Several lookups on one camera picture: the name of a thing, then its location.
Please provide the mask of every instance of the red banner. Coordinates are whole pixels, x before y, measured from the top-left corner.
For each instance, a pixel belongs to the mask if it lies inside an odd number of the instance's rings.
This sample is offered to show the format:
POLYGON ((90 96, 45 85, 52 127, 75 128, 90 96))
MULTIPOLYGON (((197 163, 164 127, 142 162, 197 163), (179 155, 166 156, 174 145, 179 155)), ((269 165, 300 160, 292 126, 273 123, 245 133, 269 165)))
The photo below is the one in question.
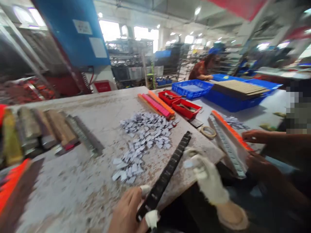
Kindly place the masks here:
POLYGON ((252 21, 267 0, 209 0, 237 16, 252 21))

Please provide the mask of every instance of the blue cap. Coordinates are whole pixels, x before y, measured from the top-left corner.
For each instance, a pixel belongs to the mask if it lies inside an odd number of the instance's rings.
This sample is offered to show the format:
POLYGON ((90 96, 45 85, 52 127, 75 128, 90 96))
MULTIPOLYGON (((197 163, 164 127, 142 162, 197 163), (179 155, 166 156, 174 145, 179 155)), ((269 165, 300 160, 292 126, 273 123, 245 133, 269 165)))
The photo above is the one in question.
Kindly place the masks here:
POLYGON ((208 51, 208 54, 218 54, 218 53, 219 53, 219 49, 217 49, 217 48, 211 48, 208 51))

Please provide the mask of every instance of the red fire extinguisher box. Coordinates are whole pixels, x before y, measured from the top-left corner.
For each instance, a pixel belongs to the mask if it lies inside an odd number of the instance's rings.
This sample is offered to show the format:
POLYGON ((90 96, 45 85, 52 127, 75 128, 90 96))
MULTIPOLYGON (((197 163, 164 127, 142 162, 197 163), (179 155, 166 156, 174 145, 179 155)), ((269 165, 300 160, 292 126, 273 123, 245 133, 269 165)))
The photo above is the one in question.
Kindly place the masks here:
POLYGON ((94 85, 98 92, 111 91, 111 87, 108 80, 96 81, 94 85))

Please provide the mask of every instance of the brown shirt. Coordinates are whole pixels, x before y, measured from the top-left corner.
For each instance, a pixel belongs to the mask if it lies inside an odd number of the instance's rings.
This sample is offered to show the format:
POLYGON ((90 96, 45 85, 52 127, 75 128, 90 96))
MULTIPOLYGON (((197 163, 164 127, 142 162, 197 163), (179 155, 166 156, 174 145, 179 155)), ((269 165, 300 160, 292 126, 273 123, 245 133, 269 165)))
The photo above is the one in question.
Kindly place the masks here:
POLYGON ((197 79, 200 75, 207 75, 207 71, 204 67, 204 61, 200 61, 194 65, 188 80, 197 79))

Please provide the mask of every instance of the blue pillar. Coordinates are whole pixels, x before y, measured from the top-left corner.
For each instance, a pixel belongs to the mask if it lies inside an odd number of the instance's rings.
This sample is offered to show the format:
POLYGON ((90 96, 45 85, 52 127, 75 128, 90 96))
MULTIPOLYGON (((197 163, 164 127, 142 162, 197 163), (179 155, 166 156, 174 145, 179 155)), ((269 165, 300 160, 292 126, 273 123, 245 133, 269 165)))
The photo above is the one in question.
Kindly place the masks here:
POLYGON ((93 0, 33 0, 71 64, 110 65, 93 0))

